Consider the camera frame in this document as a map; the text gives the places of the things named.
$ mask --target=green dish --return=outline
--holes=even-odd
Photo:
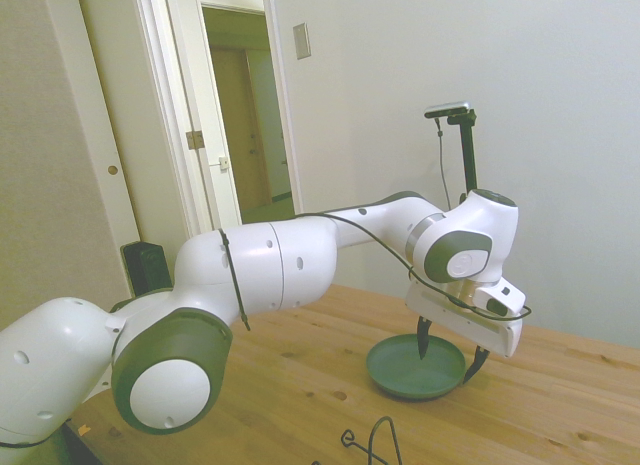
[[[367,355],[367,369],[387,393],[412,400],[444,395],[462,381],[466,364],[451,342],[430,336],[424,359],[415,334],[397,335],[376,344]]]

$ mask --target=floor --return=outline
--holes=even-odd
[[[292,198],[285,198],[284,200],[279,200],[263,207],[243,210],[240,213],[242,215],[242,223],[287,220],[293,218],[295,215]]]

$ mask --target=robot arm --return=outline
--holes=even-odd
[[[140,430],[191,426],[219,394],[231,323],[316,301],[333,280],[337,250],[372,235],[411,267],[410,308],[513,353],[524,295],[502,278],[518,217],[509,199],[475,190],[443,212],[403,193],[311,215],[196,236],[179,252],[172,291],[112,314],[58,299],[2,331],[0,458],[46,439],[98,380],[96,390],[111,386],[121,414]]]

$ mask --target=wooden tabletop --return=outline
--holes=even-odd
[[[332,286],[313,305],[250,317],[251,332],[234,324],[220,397],[190,429],[138,432],[110,391],[68,425],[104,465],[365,465],[340,437],[349,428],[366,446],[386,415],[405,465],[640,464],[640,350],[525,320],[514,357],[490,355],[437,400],[403,401],[373,383],[365,359],[379,341],[415,333],[417,318],[402,299]],[[474,344],[436,325],[431,333],[473,361]],[[397,463],[386,424],[375,452]]]

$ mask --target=black wire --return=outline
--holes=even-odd
[[[229,239],[227,238],[227,234],[219,228],[218,232],[220,232],[220,236],[222,237],[222,244],[227,252],[227,258],[229,259],[229,268],[231,270],[231,278],[233,279],[233,287],[236,290],[236,298],[238,299],[238,308],[240,309],[240,318],[242,319],[244,326],[247,327],[247,330],[251,331],[251,327],[249,326],[249,318],[244,311],[244,305],[242,304],[242,296],[240,295],[240,286],[238,285],[238,278],[236,277],[236,269],[233,266],[233,259],[231,258],[231,250],[229,249]]]
[[[370,232],[369,230],[364,228],[359,223],[353,222],[353,221],[351,221],[351,220],[349,220],[347,218],[338,217],[336,215],[331,215],[329,213],[322,213],[322,212],[301,213],[300,215],[296,215],[296,218],[302,218],[302,217],[330,218],[332,220],[338,220],[338,221],[347,223],[347,224],[349,224],[349,225],[351,225],[353,227],[356,227],[357,229],[359,229],[359,230],[363,231],[364,233],[366,233],[367,235],[369,235],[373,240],[375,240],[379,245],[381,245],[387,252],[389,252],[391,255],[393,255],[409,271],[409,275],[413,276],[422,285],[424,285],[427,288],[430,288],[431,290],[433,290],[433,291],[435,291],[437,293],[440,293],[441,295],[444,295],[445,297],[447,297],[449,299],[449,301],[451,303],[453,303],[457,307],[463,308],[465,310],[470,310],[471,312],[475,313],[476,315],[481,316],[482,318],[486,318],[487,320],[493,320],[493,321],[496,321],[496,322],[511,322],[513,320],[520,320],[520,319],[522,319],[524,317],[527,317],[527,316],[531,315],[532,310],[529,307],[527,307],[526,305],[522,306],[522,308],[524,308],[526,310],[525,313],[520,314],[520,315],[518,315],[516,317],[496,317],[494,315],[488,315],[488,314],[484,313],[481,308],[478,308],[478,307],[476,307],[474,305],[468,305],[468,304],[464,303],[462,300],[460,300],[459,298],[454,297],[450,293],[447,293],[444,290],[440,290],[438,287],[436,287],[434,285],[431,285],[429,282],[423,280],[422,277],[420,277],[413,270],[413,265],[410,265],[409,263],[407,263],[407,261],[404,258],[402,258],[402,256],[398,252],[396,252],[389,245],[384,243],[380,238],[378,238],[376,235],[374,235],[372,232]]]
[[[440,119],[436,118],[436,125],[438,126],[438,140],[440,141],[440,176],[442,177],[442,185],[444,186],[444,194],[447,197],[447,206],[451,210],[451,200],[449,200],[449,189],[447,188],[447,180],[444,178],[444,165],[442,164],[442,135],[443,132],[440,129]]]

